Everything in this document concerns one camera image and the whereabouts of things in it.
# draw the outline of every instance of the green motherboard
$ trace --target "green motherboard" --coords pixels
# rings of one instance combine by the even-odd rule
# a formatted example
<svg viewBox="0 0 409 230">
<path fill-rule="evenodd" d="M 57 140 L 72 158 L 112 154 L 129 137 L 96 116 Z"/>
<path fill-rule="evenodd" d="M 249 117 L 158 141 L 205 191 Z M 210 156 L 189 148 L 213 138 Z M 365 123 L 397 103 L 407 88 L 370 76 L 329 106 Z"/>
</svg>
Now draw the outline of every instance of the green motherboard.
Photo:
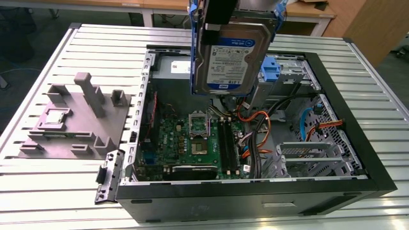
<svg viewBox="0 0 409 230">
<path fill-rule="evenodd" d="M 242 131 L 240 122 L 232 122 L 232 131 Z M 220 138 L 217 120 L 209 119 L 209 136 L 189 136 L 189 119 L 165 118 L 160 121 L 156 152 L 144 152 L 146 166 L 154 165 L 212 165 L 218 169 L 216 179 L 241 179 L 242 175 L 221 171 Z M 192 122 L 192 130 L 204 130 L 206 125 L 200 120 Z M 160 180 L 160 175 L 150 175 L 150 180 Z"/>
</svg>

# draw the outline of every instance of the hard drive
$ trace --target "hard drive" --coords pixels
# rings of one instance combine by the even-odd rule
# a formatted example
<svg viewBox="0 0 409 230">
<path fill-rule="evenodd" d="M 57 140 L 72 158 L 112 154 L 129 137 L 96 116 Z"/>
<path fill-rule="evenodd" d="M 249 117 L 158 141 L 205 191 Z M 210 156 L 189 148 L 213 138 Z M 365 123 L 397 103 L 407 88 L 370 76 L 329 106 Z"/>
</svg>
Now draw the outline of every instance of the hard drive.
<svg viewBox="0 0 409 230">
<path fill-rule="evenodd" d="M 217 43 L 197 43 L 192 78 L 194 94 L 250 93 L 270 43 L 274 22 L 274 19 L 232 17 L 230 22 L 221 26 Z"/>
</svg>

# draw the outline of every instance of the blue latch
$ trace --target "blue latch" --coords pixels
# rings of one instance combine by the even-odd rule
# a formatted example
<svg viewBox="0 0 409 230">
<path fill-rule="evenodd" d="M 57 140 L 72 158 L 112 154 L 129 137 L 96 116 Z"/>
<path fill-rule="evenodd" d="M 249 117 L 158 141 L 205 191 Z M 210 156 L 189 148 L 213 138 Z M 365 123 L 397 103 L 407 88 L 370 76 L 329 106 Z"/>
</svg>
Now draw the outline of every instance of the blue latch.
<svg viewBox="0 0 409 230">
<path fill-rule="evenodd" d="M 280 65 L 274 57 L 266 57 L 261 65 L 261 72 L 266 82 L 274 82 L 280 77 Z"/>
</svg>

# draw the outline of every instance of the logo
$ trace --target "logo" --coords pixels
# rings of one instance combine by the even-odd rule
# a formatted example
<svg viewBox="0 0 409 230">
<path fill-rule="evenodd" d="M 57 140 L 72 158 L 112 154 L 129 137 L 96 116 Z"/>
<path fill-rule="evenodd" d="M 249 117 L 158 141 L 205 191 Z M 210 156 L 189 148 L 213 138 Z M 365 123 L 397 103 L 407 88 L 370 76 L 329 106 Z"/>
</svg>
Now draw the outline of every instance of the logo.
<svg viewBox="0 0 409 230">
<path fill-rule="evenodd" d="M 246 40 L 245 43 L 244 43 L 244 45 L 245 45 L 246 47 L 253 46 L 253 41 L 252 41 L 252 40 Z"/>
</svg>

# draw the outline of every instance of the metal workbench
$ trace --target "metal workbench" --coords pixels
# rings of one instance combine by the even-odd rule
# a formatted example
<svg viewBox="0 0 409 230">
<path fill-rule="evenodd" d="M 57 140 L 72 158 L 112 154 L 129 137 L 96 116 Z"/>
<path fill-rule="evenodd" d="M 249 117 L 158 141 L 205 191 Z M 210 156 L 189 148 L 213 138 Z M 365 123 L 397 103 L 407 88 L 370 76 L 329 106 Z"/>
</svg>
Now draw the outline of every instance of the metal workbench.
<svg viewBox="0 0 409 230">
<path fill-rule="evenodd" d="M 280 35 L 270 49 L 320 55 L 398 188 L 382 198 L 360 201 L 326 216 L 138 225 L 120 205 L 94 206 L 101 161 L 16 159 L 48 103 L 42 93 L 49 84 L 68 84 L 77 91 L 76 72 L 90 72 L 92 83 L 101 85 L 102 92 L 122 89 L 137 95 L 145 46 L 189 46 L 189 37 L 188 30 L 126 26 L 84 24 L 66 31 L 0 137 L 0 229 L 406 229 L 409 113 L 356 46 L 338 38 Z"/>
</svg>

